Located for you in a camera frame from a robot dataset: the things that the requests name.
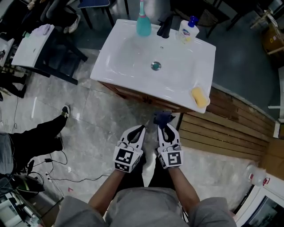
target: wooden slat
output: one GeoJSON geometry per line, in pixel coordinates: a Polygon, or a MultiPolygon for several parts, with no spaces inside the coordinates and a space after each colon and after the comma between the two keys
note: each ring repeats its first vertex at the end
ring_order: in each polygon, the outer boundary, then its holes
{"type": "Polygon", "coordinates": [[[210,104],[207,108],[206,108],[206,111],[208,112],[211,112],[213,114],[216,114],[216,115],[220,115],[220,116],[223,116],[223,117],[226,117],[232,121],[235,121],[235,122],[238,122],[242,125],[245,125],[251,129],[254,129],[268,137],[272,137],[273,136],[273,132],[257,125],[256,123],[238,115],[237,113],[234,113],[234,112],[230,112],[228,110],[225,110],[221,107],[218,107],[216,105],[213,105],[213,104],[210,104]]]}
{"type": "Polygon", "coordinates": [[[214,122],[214,123],[217,123],[217,124],[220,124],[220,125],[223,125],[223,126],[226,126],[228,128],[243,132],[243,133],[248,134],[252,137],[256,137],[256,138],[259,138],[259,139],[267,141],[267,142],[269,141],[268,136],[266,136],[266,135],[264,135],[260,132],[257,132],[256,130],[251,129],[247,126],[241,125],[237,122],[234,122],[234,121],[229,120],[227,118],[215,115],[213,113],[210,113],[210,112],[205,112],[205,113],[191,112],[189,114],[196,116],[196,117],[199,117],[199,118],[202,118],[202,119],[205,119],[205,120],[208,120],[208,121],[211,121],[211,122],[214,122]]]}
{"type": "Polygon", "coordinates": [[[254,122],[255,124],[259,125],[260,127],[270,131],[270,132],[274,132],[274,126],[271,126],[269,125],[268,123],[262,121],[261,119],[259,119],[258,117],[256,116],[253,116],[252,114],[244,111],[243,109],[233,105],[233,101],[230,100],[229,102],[225,101],[225,100],[221,100],[219,99],[218,97],[215,97],[215,96],[210,96],[210,103],[218,106],[218,107],[221,107],[231,113],[233,113],[233,116],[234,117],[237,117],[238,116],[242,116],[244,117],[245,119],[247,120],[250,120],[252,122],[254,122]]]}
{"type": "Polygon", "coordinates": [[[255,161],[259,161],[261,156],[252,155],[252,154],[246,154],[238,151],[232,151],[229,149],[219,148],[187,139],[181,138],[181,144],[186,147],[190,147],[193,149],[198,149],[202,151],[212,152],[216,154],[226,155],[226,156],[232,156],[237,158],[245,158],[245,159],[251,159],[255,161]]]}
{"type": "Polygon", "coordinates": [[[232,144],[236,144],[239,146],[243,146],[243,147],[247,147],[247,148],[251,148],[254,150],[259,150],[259,151],[266,151],[266,148],[257,144],[254,144],[252,142],[248,142],[236,137],[232,137],[230,135],[226,135],[220,132],[216,132],[213,131],[211,129],[207,129],[207,128],[203,128],[201,126],[198,125],[194,125],[185,121],[181,122],[181,126],[180,129],[185,130],[185,131],[189,131],[192,133],[196,133],[202,136],[207,136],[213,139],[217,139],[220,141],[224,141],[224,142],[228,142],[228,143],[232,143],[232,144]]]}
{"type": "Polygon", "coordinates": [[[262,151],[257,151],[254,149],[242,147],[242,146],[231,144],[228,142],[216,140],[210,137],[198,135],[196,133],[184,131],[182,129],[179,130],[179,135],[181,138],[184,138],[184,139],[189,139],[192,141],[196,141],[196,142],[207,144],[207,145],[212,145],[212,146],[219,147],[219,148],[225,148],[225,149],[229,149],[233,151],[238,151],[238,152],[253,154],[253,155],[259,155],[259,156],[264,155],[264,152],[262,151]]]}
{"type": "Polygon", "coordinates": [[[210,96],[214,96],[217,97],[219,99],[225,100],[227,102],[232,102],[233,105],[241,108],[242,110],[246,111],[247,113],[261,119],[262,121],[264,121],[265,123],[269,124],[271,127],[274,128],[275,122],[273,122],[272,120],[270,120],[268,117],[264,116],[262,113],[260,113],[259,111],[257,111],[256,109],[248,106],[247,104],[243,103],[242,101],[216,89],[211,87],[211,92],[210,92],[210,96]]]}
{"type": "Polygon", "coordinates": [[[230,135],[230,136],[233,136],[233,137],[245,140],[245,141],[249,141],[257,145],[263,146],[263,147],[268,146],[268,143],[263,140],[248,136],[242,132],[238,132],[238,131],[235,131],[234,129],[223,127],[219,124],[216,124],[216,123],[213,123],[213,122],[210,122],[210,121],[207,121],[207,120],[204,120],[204,119],[192,116],[192,115],[184,114],[182,120],[188,123],[199,125],[201,127],[211,129],[211,130],[214,130],[220,133],[224,133],[224,134],[227,134],[227,135],[230,135]]]}

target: white sink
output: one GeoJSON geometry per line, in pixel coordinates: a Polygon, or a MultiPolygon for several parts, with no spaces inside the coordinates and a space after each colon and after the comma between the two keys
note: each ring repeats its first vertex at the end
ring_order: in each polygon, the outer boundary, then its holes
{"type": "Polygon", "coordinates": [[[164,39],[156,34],[159,28],[152,25],[151,35],[140,37],[136,21],[117,20],[91,78],[204,113],[205,108],[198,108],[190,91],[198,85],[209,95],[216,48],[199,39],[184,45],[172,29],[170,37],[164,39]],[[153,70],[153,62],[159,62],[161,69],[153,70]]]}

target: human arm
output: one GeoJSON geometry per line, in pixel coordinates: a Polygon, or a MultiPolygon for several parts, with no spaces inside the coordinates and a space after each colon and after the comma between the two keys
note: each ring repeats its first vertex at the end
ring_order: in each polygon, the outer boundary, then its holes
{"type": "Polygon", "coordinates": [[[92,196],[89,205],[104,216],[125,172],[114,170],[98,191],[92,196]]]}
{"type": "Polygon", "coordinates": [[[170,168],[169,173],[173,180],[177,197],[186,213],[189,213],[200,202],[200,199],[193,186],[179,168],[170,168]]]}

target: hand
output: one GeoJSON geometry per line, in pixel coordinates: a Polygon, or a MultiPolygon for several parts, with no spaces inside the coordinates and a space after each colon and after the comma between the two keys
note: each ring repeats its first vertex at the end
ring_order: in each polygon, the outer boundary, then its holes
{"type": "Polygon", "coordinates": [[[32,1],[27,5],[28,10],[32,10],[32,8],[34,8],[35,3],[32,1]]]}

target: wall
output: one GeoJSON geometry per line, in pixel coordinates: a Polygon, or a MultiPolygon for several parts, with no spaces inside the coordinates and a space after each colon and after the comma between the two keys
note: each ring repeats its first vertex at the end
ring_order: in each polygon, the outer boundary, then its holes
{"type": "Polygon", "coordinates": [[[270,141],[260,166],[271,175],[284,180],[284,140],[273,138],[270,141]]]}

